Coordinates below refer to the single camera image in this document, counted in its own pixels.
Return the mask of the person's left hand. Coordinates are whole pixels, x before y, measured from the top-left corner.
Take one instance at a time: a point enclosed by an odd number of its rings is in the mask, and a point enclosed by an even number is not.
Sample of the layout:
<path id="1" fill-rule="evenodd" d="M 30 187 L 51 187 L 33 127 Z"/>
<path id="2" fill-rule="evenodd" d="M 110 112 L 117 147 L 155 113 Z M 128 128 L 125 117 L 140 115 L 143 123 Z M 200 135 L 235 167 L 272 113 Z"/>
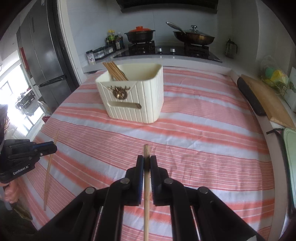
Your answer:
<path id="1" fill-rule="evenodd" d="M 1 194 L 1 200 L 7 201 L 11 204 L 16 203 L 20 197 L 20 187 L 17 180 L 11 181 L 9 184 L 1 183 L 4 188 L 4 194 Z"/>

